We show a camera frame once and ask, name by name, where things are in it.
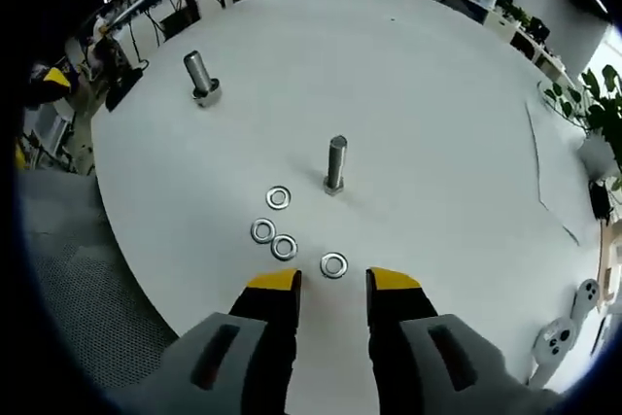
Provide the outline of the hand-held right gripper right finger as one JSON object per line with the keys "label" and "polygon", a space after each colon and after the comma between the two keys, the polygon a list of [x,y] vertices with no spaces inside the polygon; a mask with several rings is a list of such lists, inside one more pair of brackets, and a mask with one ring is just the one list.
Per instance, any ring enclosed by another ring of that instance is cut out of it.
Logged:
{"label": "hand-held right gripper right finger", "polygon": [[365,272],[368,354],[383,414],[552,414],[561,397],[511,376],[492,342],[438,314],[414,278]]}

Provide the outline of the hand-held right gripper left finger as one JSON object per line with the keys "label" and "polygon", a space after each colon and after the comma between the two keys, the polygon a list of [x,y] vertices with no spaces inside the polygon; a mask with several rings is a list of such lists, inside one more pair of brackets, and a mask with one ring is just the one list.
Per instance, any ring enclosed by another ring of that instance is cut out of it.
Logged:
{"label": "hand-held right gripper left finger", "polygon": [[226,313],[174,341],[142,381],[113,390],[121,414],[283,414],[296,358],[302,273],[253,278]]}

